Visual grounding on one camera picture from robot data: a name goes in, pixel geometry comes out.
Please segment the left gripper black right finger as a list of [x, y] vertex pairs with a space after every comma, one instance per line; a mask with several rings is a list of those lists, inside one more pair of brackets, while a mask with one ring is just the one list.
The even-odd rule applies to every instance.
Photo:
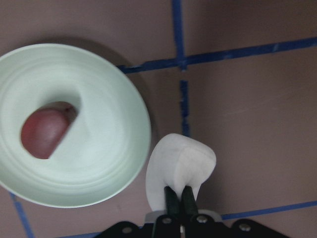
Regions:
[[198, 214], [198, 207], [190, 186], [185, 186], [181, 194], [181, 218], [182, 220], [190, 220]]

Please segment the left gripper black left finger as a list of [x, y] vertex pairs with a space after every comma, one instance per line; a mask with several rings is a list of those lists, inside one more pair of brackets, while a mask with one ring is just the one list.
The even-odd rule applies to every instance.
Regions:
[[169, 186], [166, 186], [164, 188], [164, 199], [166, 214], [178, 219], [180, 215], [179, 199], [174, 190]]

